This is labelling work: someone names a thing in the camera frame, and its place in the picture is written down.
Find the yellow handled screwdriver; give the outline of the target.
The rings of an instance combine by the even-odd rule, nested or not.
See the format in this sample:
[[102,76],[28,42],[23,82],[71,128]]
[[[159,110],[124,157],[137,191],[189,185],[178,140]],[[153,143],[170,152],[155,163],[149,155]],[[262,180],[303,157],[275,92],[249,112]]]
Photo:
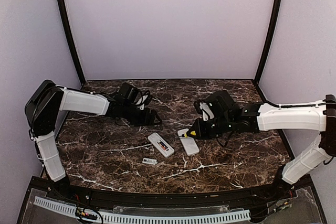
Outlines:
[[194,138],[196,136],[195,130],[189,130],[189,129],[182,129],[177,132],[179,137],[191,137]]

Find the white remote with display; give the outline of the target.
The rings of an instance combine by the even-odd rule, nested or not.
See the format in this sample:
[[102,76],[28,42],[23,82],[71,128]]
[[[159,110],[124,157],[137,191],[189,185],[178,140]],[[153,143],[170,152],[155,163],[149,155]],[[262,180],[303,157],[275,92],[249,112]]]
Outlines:
[[170,146],[158,133],[149,135],[148,140],[165,158],[168,158],[175,153],[173,147]]

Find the white battery compartment cover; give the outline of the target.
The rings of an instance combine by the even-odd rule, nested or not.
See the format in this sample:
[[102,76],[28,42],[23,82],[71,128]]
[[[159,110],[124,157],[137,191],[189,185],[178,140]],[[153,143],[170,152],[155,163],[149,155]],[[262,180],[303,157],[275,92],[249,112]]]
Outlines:
[[143,158],[142,163],[143,164],[149,164],[149,165],[156,165],[158,163],[158,161],[156,159],[152,159],[152,158]]

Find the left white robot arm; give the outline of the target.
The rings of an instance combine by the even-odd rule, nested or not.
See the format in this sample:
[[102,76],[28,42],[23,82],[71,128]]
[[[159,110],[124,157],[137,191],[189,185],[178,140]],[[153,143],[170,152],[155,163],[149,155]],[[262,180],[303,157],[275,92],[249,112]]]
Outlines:
[[67,88],[44,80],[25,105],[24,113],[29,125],[29,137],[34,142],[37,157],[49,179],[55,183],[54,193],[63,201],[74,197],[68,176],[57,148],[56,123],[60,112],[105,116],[124,119],[132,126],[156,126],[163,123],[155,109],[148,108],[153,99],[149,90],[124,82],[113,93],[89,92]]

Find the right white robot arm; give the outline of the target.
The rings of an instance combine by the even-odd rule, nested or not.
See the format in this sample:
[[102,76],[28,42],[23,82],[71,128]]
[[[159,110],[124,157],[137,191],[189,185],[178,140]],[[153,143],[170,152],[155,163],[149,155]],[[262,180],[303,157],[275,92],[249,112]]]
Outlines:
[[258,133],[269,130],[314,130],[316,139],[301,154],[279,169],[268,188],[273,200],[280,199],[302,176],[335,157],[335,96],[310,103],[247,103],[240,107],[226,90],[216,91],[194,107],[201,118],[183,137],[210,140],[224,133]]

